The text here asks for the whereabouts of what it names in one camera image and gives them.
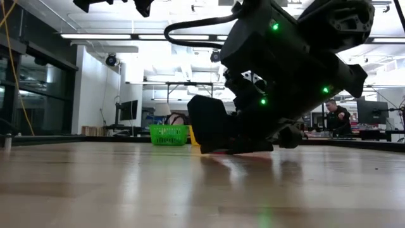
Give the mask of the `black desk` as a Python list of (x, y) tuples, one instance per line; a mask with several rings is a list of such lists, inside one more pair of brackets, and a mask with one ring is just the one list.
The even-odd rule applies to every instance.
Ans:
[(392, 142), (392, 135), (405, 135), (405, 130), (361, 130), (359, 136), (362, 141), (365, 140), (386, 140)]

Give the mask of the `black metal rig frame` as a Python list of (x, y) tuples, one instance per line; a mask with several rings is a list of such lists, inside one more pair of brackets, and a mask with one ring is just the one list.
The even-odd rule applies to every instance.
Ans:
[[(167, 93), (166, 93), (166, 99), (168, 100), (170, 97), (170, 94), (178, 87), (178, 86), (210, 86), (211, 90), (207, 90), (209, 95), (213, 98), (213, 83), (212, 82), (191, 82), (191, 81), (185, 81), (185, 82), (165, 82), (165, 85), (167, 85)], [(170, 89), (171, 85), (175, 85), (175, 88), (172, 90)]]

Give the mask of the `black computer monitor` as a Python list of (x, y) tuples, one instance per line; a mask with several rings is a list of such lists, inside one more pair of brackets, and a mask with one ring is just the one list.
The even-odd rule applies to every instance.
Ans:
[(135, 120), (137, 118), (138, 101), (127, 101), (120, 104), (120, 120)]
[(386, 124), (388, 104), (380, 101), (357, 100), (358, 122), (361, 124)]

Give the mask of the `white shade table lamp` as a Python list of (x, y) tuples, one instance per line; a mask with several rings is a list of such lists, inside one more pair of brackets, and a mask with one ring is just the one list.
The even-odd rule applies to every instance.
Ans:
[(171, 115), (171, 110), (168, 103), (157, 103), (154, 106), (154, 117), (160, 120), (162, 125), (165, 124), (167, 117)]

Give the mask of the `long ceiling light strip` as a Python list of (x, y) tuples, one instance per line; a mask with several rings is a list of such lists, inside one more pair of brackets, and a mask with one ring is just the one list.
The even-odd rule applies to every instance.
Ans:
[[(163, 34), (60, 34), (64, 39), (71, 40), (145, 40), (145, 41), (165, 41)], [(226, 35), (186, 35), (175, 34), (172, 38), (181, 41), (213, 41), (223, 42), (227, 39)], [(369, 37), (365, 44), (405, 44), (405, 37)]]

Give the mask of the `yellow plastic basket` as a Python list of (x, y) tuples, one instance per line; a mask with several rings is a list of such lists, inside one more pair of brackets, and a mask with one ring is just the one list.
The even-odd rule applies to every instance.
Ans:
[(191, 141), (191, 145), (193, 146), (200, 146), (200, 144), (196, 141), (195, 135), (194, 135), (194, 131), (192, 126), (189, 126), (189, 134), (190, 134), (190, 141)]

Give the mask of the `wooden crate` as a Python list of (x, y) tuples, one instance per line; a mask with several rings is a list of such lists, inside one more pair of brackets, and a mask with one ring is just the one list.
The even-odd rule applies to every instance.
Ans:
[(106, 130), (104, 127), (82, 126), (81, 134), (92, 137), (104, 137), (106, 136)]

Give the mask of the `green plastic basket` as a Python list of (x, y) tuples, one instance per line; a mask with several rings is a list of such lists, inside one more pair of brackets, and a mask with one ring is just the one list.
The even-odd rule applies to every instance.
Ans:
[(188, 125), (150, 125), (149, 130), (155, 146), (183, 146), (189, 135)]

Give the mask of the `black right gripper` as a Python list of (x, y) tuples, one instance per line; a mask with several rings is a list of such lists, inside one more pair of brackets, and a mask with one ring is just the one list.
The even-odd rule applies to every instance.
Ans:
[(302, 141), (296, 124), (316, 107), (310, 94), (239, 94), (234, 99), (237, 117), (223, 101), (195, 95), (187, 104), (194, 137), (202, 154), (228, 155), (296, 148)]

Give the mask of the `person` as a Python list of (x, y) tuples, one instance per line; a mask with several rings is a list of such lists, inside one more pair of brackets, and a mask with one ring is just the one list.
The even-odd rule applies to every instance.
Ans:
[(165, 125), (189, 125), (189, 117), (186, 114), (173, 112), (167, 116)]
[(329, 99), (325, 104), (328, 110), (326, 116), (327, 130), (338, 136), (351, 134), (351, 114), (348, 112), (348, 110), (337, 105), (333, 99)]

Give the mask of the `black aluminium table frame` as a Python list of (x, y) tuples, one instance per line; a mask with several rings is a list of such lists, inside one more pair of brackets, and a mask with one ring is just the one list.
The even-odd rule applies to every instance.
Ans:
[[(99, 136), (16, 136), (12, 139), (14, 146), (31, 146), (41, 144), (102, 142), (102, 143), (150, 143), (150, 137), (99, 137)], [(303, 139), (300, 146), (337, 146), (344, 148), (370, 149), (405, 153), (405, 144), (398, 142), (357, 141), (341, 139), (310, 138)]]

